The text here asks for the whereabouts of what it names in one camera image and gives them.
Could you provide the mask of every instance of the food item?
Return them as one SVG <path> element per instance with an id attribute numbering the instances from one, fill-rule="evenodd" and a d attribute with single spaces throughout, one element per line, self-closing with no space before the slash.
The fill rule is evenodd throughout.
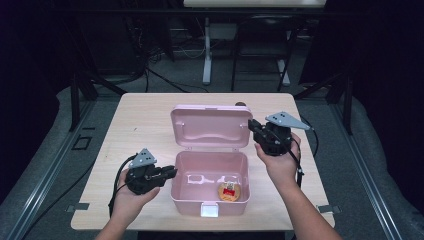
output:
<path id="1" fill-rule="evenodd" d="M 241 193 L 240 184 L 234 182 L 224 182 L 219 185 L 219 198 L 223 201 L 235 202 Z"/>

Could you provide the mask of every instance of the box latch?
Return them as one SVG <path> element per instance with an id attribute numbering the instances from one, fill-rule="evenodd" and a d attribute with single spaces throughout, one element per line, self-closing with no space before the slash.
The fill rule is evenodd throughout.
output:
<path id="1" fill-rule="evenodd" d="M 216 202 L 203 202 L 200 207 L 201 217 L 218 217 L 219 206 Z"/>

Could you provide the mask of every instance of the handheld controller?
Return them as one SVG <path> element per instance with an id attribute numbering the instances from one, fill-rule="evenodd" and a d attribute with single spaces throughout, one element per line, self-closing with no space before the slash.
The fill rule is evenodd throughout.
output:
<path id="1" fill-rule="evenodd" d="M 248 121 L 248 128 L 253 132 L 253 140 L 259 143 L 268 155 L 285 154 L 291 146 L 291 128 L 309 130 L 310 126 L 292 117 L 286 112 L 279 112 L 265 118 L 262 125 L 255 119 Z"/>
<path id="2" fill-rule="evenodd" d="M 156 158 L 144 148 L 129 165 L 125 183 L 137 195 L 145 194 L 155 187 L 163 187 L 167 179 L 174 178 L 174 166 L 155 167 Z"/>

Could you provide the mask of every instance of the black curtain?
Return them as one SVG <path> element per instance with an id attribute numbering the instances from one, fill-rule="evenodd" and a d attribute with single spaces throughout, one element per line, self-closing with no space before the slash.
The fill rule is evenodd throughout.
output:
<path id="1" fill-rule="evenodd" d="M 324 81 L 353 62 L 353 95 L 381 140 L 387 170 L 424 213 L 423 3 L 327 0 L 325 11 L 370 16 L 321 21 L 300 82 Z"/>
<path id="2" fill-rule="evenodd" d="M 0 202 L 54 123 L 59 110 L 56 93 L 66 85 L 53 80 L 64 73 L 58 70 L 60 61 L 48 44 L 49 35 L 42 34 L 46 31 L 37 24 L 40 19 L 25 14 L 28 9 L 20 1 L 13 5 L 3 2 L 2 10 Z"/>

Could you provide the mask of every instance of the wooden table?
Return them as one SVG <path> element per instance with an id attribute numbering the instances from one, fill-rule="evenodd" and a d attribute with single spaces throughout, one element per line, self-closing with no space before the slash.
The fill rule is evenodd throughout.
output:
<path id="1" fill-rule="evenodd" d="M 108 203 L 119 166 L 129 156 L 148 148 L 157 158 L 156 166 L 175 164 L 183 151 L 177 145 L 170 112 L 176 104 L 234 105 L 244 102 L 253 117 L 265 123 L 265 116 L 286 111 L 299 119 L 289 94 L 267 93 L 128 93 L 123 95 L 100 149 L 80 203 L 87 210 L 76 210 L 71 225 L 77 230 L 102 229 L 109 219 Z M 315 165 L 305 131 L 293 129 L 302 140 L 302 189 L 314 205 L 327 205 L 327 197 Z M 248 157 L 251 196 L 241 216 L 202 218 L 180 215 L 171 199 L 171 180 L 149 202 L 130 230 L 155 231 L 266 231 L 293 229 L 286 207 L 269 179 L 265 166 L 256 156 L 251 139 L 241 149 Z M 324 214 L 334 226 L 332 214 Z"/>

